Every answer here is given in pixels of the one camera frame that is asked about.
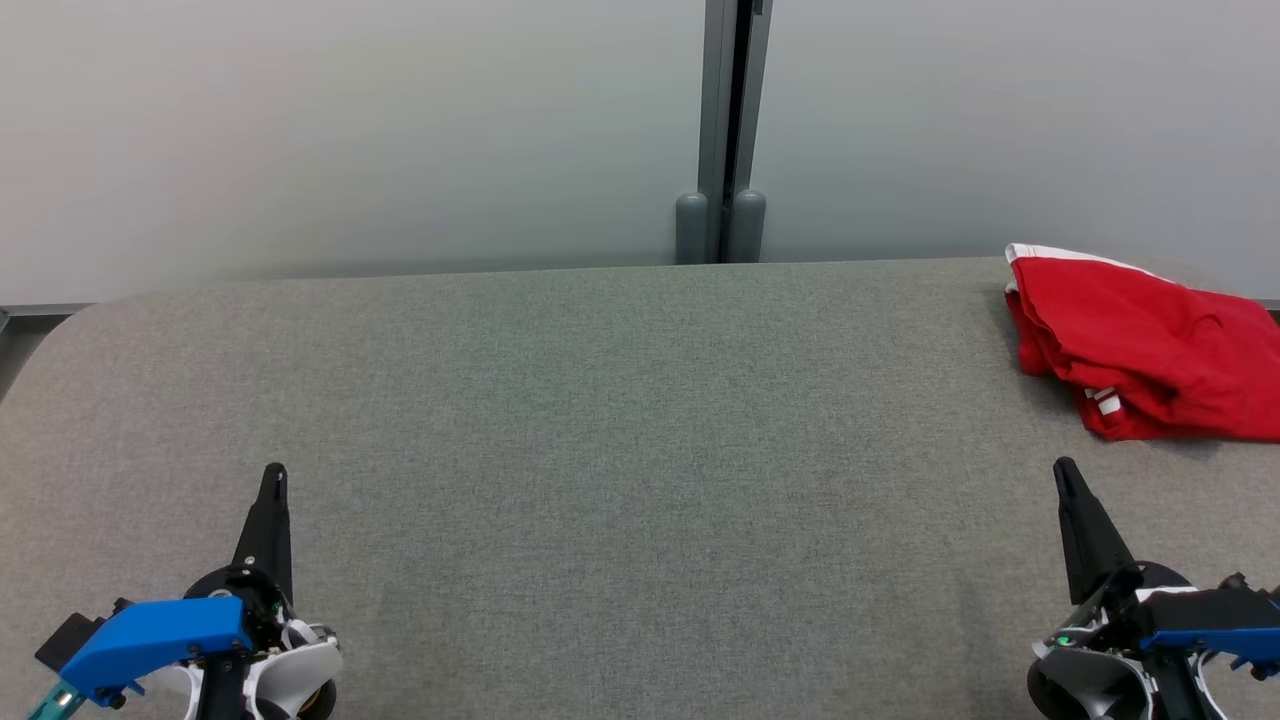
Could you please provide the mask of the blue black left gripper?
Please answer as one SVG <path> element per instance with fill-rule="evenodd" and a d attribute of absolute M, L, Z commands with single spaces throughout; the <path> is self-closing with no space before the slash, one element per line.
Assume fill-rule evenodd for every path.
<path fill-rule="evenodd" d="M 264 468 L 233 564 L 200 578 L 178 600 L 129 603 L 111 616 L 70 615 L 59 628 L 59 678 L 101 707 L 116 707 L 140 679 L 174 664 L 264 652 L 294 600 L 288 473 Z"/>

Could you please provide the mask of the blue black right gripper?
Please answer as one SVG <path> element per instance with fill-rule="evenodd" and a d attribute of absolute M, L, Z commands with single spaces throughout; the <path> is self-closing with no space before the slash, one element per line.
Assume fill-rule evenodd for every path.
<path fill-rule="evenodd" d="M 1233 667 L 1276 667 L 1277 592 L 1254 589 L 1236 573 L 1201 589 L 1156 562 L 1134 562 L 1117 528 L 1075 460 L 1053 462 L 1059 525 L 1073 614 L 1036 657 L 1079 650 L 1143 661 L 1161 653 Z"/>

